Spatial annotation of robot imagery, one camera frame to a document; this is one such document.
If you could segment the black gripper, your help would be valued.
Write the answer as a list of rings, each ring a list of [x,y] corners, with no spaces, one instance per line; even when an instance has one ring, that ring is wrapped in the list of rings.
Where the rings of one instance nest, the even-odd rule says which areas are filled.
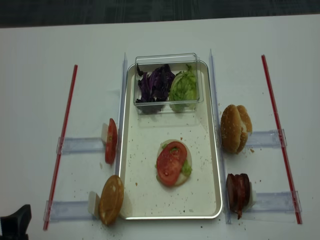
[[[32,219],[31,205],[25,204],[9,216],[0,218],[1,240],[28,240],[27,229]]]

